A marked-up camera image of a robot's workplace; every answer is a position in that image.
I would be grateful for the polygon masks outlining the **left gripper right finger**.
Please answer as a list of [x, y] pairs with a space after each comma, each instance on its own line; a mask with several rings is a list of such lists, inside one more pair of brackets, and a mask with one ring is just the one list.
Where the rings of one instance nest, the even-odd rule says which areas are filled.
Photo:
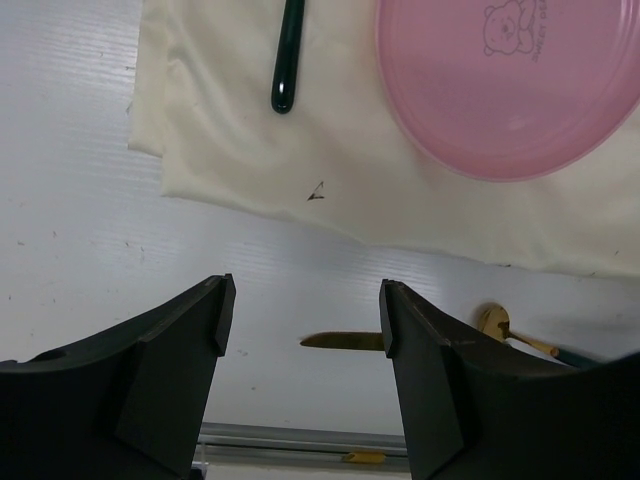
[[639, 358], [588, 369], [531, 356], [382, 283], [392, 361], [415, 479], [635, 479]]

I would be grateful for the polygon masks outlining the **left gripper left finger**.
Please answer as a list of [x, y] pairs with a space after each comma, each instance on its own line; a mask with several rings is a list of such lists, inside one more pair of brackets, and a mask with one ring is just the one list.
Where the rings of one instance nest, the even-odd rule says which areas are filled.
[[186, 479], [236, 289], [212, 276], [83, 340], [1, 365], [5, 479]]

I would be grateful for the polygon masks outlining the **cream cloth napkin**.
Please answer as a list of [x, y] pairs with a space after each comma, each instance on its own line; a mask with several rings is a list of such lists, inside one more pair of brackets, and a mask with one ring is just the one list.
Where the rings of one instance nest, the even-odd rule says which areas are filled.
[[396, 125], [372, 1], [305, 9], [291, 113], [269, 104], [279, 1], [147, 1], [129, 146], [166, 196], [295, 220], [373, 246], [587, 276], [639, 273], [639, 119], [538, 180], [489, 183], [423, 158]]

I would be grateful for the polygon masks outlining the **pink plate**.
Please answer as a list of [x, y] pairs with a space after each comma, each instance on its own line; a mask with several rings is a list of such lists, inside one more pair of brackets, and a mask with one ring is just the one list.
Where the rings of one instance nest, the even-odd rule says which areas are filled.
[[635, 1], [381, 1], [376, 50], [400, 129], [468, 177], [560, 170], [639, 104]]

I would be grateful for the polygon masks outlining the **gold fork green handle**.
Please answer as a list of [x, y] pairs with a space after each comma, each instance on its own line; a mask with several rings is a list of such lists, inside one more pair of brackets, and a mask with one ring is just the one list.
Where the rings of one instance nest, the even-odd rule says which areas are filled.
[[287, 0], [284, 6], [271, 87], [271, 108], [281, 115], [289, 113], [295, 101], [305, 3]]

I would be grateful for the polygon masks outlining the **small yellow tube piece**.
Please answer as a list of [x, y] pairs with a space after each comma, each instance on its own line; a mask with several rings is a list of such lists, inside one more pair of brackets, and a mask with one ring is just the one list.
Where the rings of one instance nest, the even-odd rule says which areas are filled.
[[342, 462], [356, 465], [382, 465], [387, 456], [382, 452], [350, 452], [344, 455]]

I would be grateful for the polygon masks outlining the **aluminium front rail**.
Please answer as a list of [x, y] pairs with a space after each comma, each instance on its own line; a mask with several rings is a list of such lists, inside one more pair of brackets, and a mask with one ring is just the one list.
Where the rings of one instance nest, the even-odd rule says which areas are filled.
[[203, 423], [199, 443], [206, 445], [300, 452], [378, 452], [406, 457], [402, 435]]

